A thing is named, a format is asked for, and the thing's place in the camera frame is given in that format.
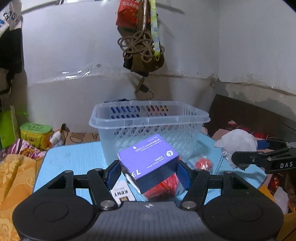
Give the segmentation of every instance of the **table surface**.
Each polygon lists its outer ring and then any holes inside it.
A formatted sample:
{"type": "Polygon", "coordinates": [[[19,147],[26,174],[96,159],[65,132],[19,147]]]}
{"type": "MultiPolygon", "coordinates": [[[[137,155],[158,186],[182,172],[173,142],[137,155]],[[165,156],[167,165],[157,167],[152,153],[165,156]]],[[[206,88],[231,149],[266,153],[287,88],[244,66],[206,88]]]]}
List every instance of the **table surface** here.
{"type": "MultiPolygon", "coordinates": [[[[215,170],[221,158],[221,149],[215,148],[214,143],[215,141],[213,139],[200,133],[195,152],[197,156],[206,156],[210,159],[214,164],[215,170]]],[[[52,148],[44,157],[33,192],[36,192],[39,188],[65,170],[73,170],[74,175],[78,175],[86,174],[89,170],[98,167],[104,169],[107,167],[101,142],[90,142],[52,148]]],[[[223,159],[217,174],[222,175],[223,172],[227,170],[235,172],[255,188],[259,188],[266,179],[264,171],[255,165],[250,165],[246,171],[242,171],[240,169],[232,169],[228,161],[223,159]]],[[[125,180],[123,174],[120,176],[119,180],[125,180]]],[[[136,200],[144,201],[144,198],[135,190],[135,188],[131,184],[128,185],[136,200]]],[[[220,189],[209,189],[205,203],[219,196],[220,193],[220,189]]],[[[88,189],[76,189],[76,194],[91,203],[88,189]]],[[[173,199],[176,204],[180,203],[185,194],[186,192],[173,199]]]]}

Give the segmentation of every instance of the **red bag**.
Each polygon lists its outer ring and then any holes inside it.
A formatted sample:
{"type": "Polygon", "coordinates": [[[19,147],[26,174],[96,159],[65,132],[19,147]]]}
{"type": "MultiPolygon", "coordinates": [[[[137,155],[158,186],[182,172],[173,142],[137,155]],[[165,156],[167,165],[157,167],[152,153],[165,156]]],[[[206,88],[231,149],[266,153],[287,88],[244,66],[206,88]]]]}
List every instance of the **red bag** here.
{"type": "Polygon", "coordinates": [[[174,173],[167,179],[163,181],[164,184],[166,184],[170,189],[170,195],[174,197],[177,193],[177,189],[179,187],[179,179],[177,178],[177,175],[174,173]]]}
{"type": "Polygon", "coordinates": [[[214,164],[206,157],[199,159],[196,164],[195,168],[203,169],[211,173],[213,171],[214,164]]]}
{"type": "Polygon", "coordinates": [[[279,184],[280,184],[280,174],[279,173],[272,174],[272,177],[271,177],[268,187],[267,187],[272,195],[274,195],[276,193],[276,191],[279,187],[279,184]]]}
{"type": "Polygon", "coordinates": [[[170,188],[164,182],[144,193],[149,202],[160,202],[170,198],[170,188]]]}
{"type": "Polygon", "coordinates": [[[116,25],[135,29],[138,23],[139,0],[120,0],[116,25]]]}

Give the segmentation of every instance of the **green bag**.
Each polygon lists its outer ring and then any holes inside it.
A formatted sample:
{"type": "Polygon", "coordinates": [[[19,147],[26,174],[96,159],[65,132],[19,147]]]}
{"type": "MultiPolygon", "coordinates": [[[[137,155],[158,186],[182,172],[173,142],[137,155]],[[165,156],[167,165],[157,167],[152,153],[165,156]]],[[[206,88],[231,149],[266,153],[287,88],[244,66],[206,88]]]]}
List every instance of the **green bag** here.
{"type": "Polygon", "coordinates": [[[0,138],[3,148],[11,146],[20,138],[13,105],[10,106],[10,110],[0,113],[0,138]]]}

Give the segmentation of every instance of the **green lid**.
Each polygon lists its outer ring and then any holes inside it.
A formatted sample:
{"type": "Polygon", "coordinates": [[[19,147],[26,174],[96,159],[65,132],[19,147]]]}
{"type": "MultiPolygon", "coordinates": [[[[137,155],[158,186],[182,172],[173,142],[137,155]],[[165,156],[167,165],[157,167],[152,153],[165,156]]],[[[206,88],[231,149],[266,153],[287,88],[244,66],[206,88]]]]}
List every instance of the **green lid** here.
{"type": "Polygon", "coordinates": [[[40,124],[34,124],[34,123],[27,122],[27,123],[24,123],[20,126],[20,130],[35,132],[38,134],[46,134],[46,133],[52,131],[52,126],[40,125],[40,124]]]}

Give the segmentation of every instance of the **purple box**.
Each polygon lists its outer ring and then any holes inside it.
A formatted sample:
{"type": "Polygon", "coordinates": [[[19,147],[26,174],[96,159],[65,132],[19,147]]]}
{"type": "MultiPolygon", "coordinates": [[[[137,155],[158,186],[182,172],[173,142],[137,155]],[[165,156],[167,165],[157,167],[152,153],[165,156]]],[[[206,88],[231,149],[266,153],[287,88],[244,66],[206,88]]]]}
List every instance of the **purple box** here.
{"type": "Polygon", "coordinates": [[[140,194],[173,175],[178,157],[159,134],[118,153],[123,174],[140,194]]]}

